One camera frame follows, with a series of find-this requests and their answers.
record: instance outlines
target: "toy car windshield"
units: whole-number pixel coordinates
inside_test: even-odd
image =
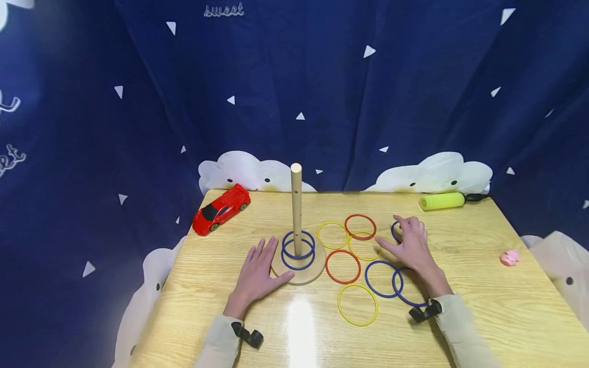
[[[207,221],[214,221],[215,216],[217,215],[218,212],[219,212],[219,210],[214,208],[212,203],[205,206],[203,208],[203,210],[201,211],[204,219]]]

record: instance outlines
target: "pink toy pig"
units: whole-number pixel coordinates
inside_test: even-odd
[[[501,263],[506,266],[515,266],[519,262],[519,253],[515,249],[506,250],[500,257]]]

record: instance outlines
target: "beige sleeve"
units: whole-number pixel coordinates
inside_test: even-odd
[[[477,331],[472,313],[459,294],[434,298],[442,305],[436,321],[450,346],[456,368],[501,367]]]
[[[194,368],[232,368],[241,346],[231,324],[240,322],[226,316],[215,317],[209,333],[204,338],[203,349]]]

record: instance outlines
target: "black wrist strap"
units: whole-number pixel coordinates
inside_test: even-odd
[[[409,311],[409,315],[413,317],[413,319],[417,323],[422,323],[423,321],[427,320],[430,317],[437,316],[438,314],[442,313],[442,305],[435,299],[430,299],[430,305],[425,307],[425,311],[422,311],[419,307],[413,307]]]
[[[259,349],[264,341],[264,336],[258,330],[254,330],[254,332],[250,334],[250,332],[239,322],[233,322],[231,328],[233,329],[233,332],[235,332],[235,336],[239,337],[255,349]]]

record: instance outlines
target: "hand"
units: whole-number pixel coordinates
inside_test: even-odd
[[[453,294],[444,272],[429,252],[428,231],[425,229],[425,224],[414,216],[404,219],[395,215],[394,218],[403,230],[403,242],[398,246],[394,246],[383,238],[376,238],[376,242],[422,277],[430,297]]]
[[[253,246],[247,253],[235,289],[227,300],[223,312],[225,316],[243,320],[250,304],[262,299],[295,276],[293,271],[288,271],[275,279],[270,277],[270,264],[278,239],[270,238],[268,245],[264,247],[265,242],[264,238],[260,239],[257,247]]]

